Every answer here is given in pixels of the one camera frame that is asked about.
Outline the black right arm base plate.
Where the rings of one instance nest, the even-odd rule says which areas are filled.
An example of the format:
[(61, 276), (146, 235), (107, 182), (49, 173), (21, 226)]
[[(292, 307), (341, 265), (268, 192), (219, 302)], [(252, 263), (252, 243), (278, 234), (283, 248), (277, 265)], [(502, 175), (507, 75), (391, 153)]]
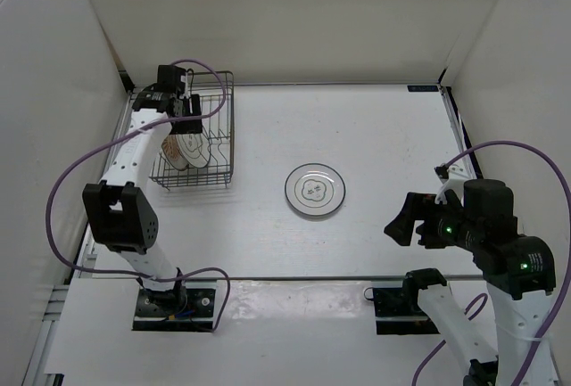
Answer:
[(435, 324), (419, 308), (413, 308), (401, 288), (368, 287), (363, 292), (374, 306), (376, 333), (380, 336), (436, 335)]

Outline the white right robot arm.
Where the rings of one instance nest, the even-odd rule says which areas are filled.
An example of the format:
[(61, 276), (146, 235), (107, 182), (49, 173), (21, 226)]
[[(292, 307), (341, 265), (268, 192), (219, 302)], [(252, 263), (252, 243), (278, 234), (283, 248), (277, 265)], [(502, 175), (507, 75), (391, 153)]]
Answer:
[(476, 179), (438, 194), (408, 193), (385, 234), (408, 246), (412, 235), (427, 249), (468, 251), (492, 302), (497, 345), (468, 320), (435, 268), (405, 275), (401, 305), (424, 313), (457, 359), (465, 385), (552, 385), (548, 343), (538, 332), (556, 288), (552, 252), (540, 238), (520, 234), (514, 194), (501, 181)]

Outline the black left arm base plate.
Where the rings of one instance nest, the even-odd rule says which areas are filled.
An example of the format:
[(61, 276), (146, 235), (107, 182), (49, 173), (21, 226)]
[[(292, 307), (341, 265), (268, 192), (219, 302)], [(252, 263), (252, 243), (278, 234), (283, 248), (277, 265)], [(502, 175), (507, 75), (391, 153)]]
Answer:
[(198, 288), (186, 284), (184, 296), (159, 301), (140, 289), (131, 330), (135, 332), (211, 333), (214, 327), (216, 289), (213, 285)]

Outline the white plate green flower outline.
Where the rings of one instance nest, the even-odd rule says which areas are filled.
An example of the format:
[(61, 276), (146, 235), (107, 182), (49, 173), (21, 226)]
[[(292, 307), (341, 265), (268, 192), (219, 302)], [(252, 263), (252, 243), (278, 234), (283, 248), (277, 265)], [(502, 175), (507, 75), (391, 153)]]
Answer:
[(334, 215), (347, 194), (342, 176), (322, 163), (306, 163), (292, 170), (285, 180), (284, 192), (289, 207), (310, 219)]

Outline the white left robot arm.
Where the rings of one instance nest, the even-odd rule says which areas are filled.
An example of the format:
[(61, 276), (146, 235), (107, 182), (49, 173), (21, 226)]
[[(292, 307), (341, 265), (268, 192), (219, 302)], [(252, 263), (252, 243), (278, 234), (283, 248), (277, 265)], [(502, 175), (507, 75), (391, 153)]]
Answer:
[(186, 71), (161, 65), (157, 81), (137, 94), (129, 130), (137, 134), (119, 148), (111, 166), (97, 184), (82, 193), (88, 223), (96, 242), (119, 254), (144, 276), (138, 281), (168, 315), (184, 310), (187, 294), (164, 278), (180, 276), (157, 243), (159, 221), (145, 188), (153, 163), (169, 135), (203, 131), (200, 97), (186, 94)]

